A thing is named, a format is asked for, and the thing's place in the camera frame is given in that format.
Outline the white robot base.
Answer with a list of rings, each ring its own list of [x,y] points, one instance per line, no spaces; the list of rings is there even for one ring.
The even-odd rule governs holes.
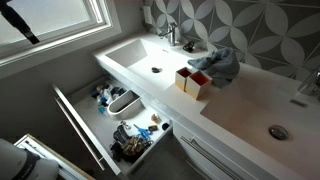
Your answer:
[[[0,139],[0,180],[56,180],[59,165]]]

